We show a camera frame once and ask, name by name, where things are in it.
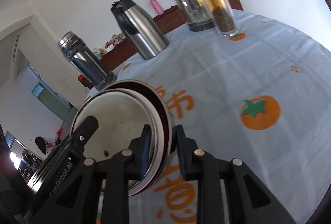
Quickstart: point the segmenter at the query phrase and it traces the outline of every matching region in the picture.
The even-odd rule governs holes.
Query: door
[[[45,86],[38,84],[32,93],[60,119],[66,119],[71,107],[60,101],[60,99]]]

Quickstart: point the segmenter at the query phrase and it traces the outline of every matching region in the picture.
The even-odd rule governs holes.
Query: electric kettle
[[[199,32],[214,27],[212,16],[203,0],[176,0],[176,2],[191,31]]]
[[[120,0],[111,8],[117,23],[143,59],[158,55],[168,44],[168,39],[153,18],[132,0]]]

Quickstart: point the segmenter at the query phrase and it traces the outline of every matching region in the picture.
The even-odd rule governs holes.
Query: fabric
[[[234,15],[232,40],[182,25],[158,56],[135,54],[115,73],[154,87],[187,137],[219,159],[241,158],[302,224],[331,183],[331,53],[278,21]],[[131,223],[196,221],[196,182],[177,163],[130,197]]]

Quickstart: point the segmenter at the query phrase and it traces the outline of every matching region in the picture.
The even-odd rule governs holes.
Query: white bowl
[[[144,188],[139,190],[138,193],[143,192],[144,190],[148,189],[150,186],[155,184],[160,177],[162,171],[164,171],[164,168],[166,168],[172,161],[173,156],[175,155],[175,152],[173,151],[173,127],[174,122],[170,116],[170,112],[168,110],[167,104],[164,102],[164,100],[158,95],[158,93],[153,89],[150,85],[141,82],[139,80],[121,80],[114,82],[110,84],[105,90],[113,90],[113,89],[128,89],[132,90],[134,92],[142,94],[144,97],[146,97],[155,107],[157,110],[157,113],[162,121],[163,126],[163,139],[164,139],[164,146],[163,148],[161,146],[156,145],[155,150],[162,152],[162,161],[161,165],[157,167],[156,165],[153,166],[153,168],[157,168],[158,171],[156,173],[156,176],[152,179],[152,181]]]
[[[155,138],[152,139],[153,144],[151,143],[151,150],[150,154],[152,156],[149,157],[150,162],[150,168],[148,169],[148,172],[146,173],[143,180],[138,181],[136,184],[132,185],[129,182],[129,196],[135,195],[141,191],[141,189],[145,189],[157,176],[158,168],[160,165],[162,165],[162,155],[163,151],[158,150],[158,148],[164,148],[164,131],[163,131],[163,125],[161,121],[161,117],[158,114],[156,108],[153,106],[153,104],[142,94],[135,92],[133,90],[129,89],[115,89],[110,91],[121,91],[130,94],[131,96],[137,98],[147,109],[150,117],[153,121],[153,126],[155,126]]]
[[[145,124],[151,126],[155,136],[153,120],[145,106],[124,92],[104,91],[88,100],[78,111],[72,132],[88,116],[96,117],[99,128],[85,144],[83,155],[96,161],[110,159],[127,149],[132,139],[141,136]]]

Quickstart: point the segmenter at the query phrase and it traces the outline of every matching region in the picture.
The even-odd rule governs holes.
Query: orange chinese character
[[[182,110],[182,107],[180,105],[181,102],[183,102],[183,101],[188,102],[188,104],[186,106],[187,111],[192,110],[194,108],[194,100],[193,100],[191,95],[184,95],[184,96],[180,97],[181,95],[183,95],[186,92],[187,92],[187,90],[182,90],[179,93],[173,93],[171,95],[171,99],[166,101],[166,104],[167,105],[169,104],[168,105],[169,109],[173,109],[173,108],[177,109],[178,119],[182,119],[184,117],[183,110]]]
[[[154,192],[159,192],[159,191],[162,191],[162,190],[165,190],[165,189],[171,188],[171,187],[173,187],[173,186],[175,186],[175,185],[178,185],[178,184],[180,184],[180,183],[183,183],[183,182],[185,182],[185,180],[183,179],[183,177],[182,177],[181,174],[179,174],[179,175],[178,175],[178,178],[175,179],[175,180],[173,180],[173,181],[171,181],[168,177],[166,177],[166,178],[165,178],[165,184],[163,184],[163,185],[157,187],[157,188],[154,189],[153,191],[154,191]]]
[[[163,172],[160,174],[160,176],[156,180],[155,184],[158,183],[161,179],[163,179],[163,177],[165,177],[169,174],[172,174],[173,172],[175,172],[177,170],[179,170],[179,164],[172,165],[172,166],[167,164],[166,167],[164,168]]]
[[[174,203],[181,198],[185,198],[182,203]],[[187,207],[191,202],[193,202],[194,198],[195,189],[193,185],[190,183],[181,183],[168,190],[167,194],[165,195],[165,204],[169,209],[178,211]]]
[[[188,224],[197,221],[197,214],[188,217],[179,217],[176,216],[174,213],[170,213],[170,217],[173,221],[180,223],[180,224]]]
[[[161,98],[164,98],[165,95],[166,95],[166,93],[167,93],[166,90],[163,89],[163,86],[159,86],[159,87],[157,87],[155,90],[156,90],[156,92],[158,93],[158,95],[161,96]]]

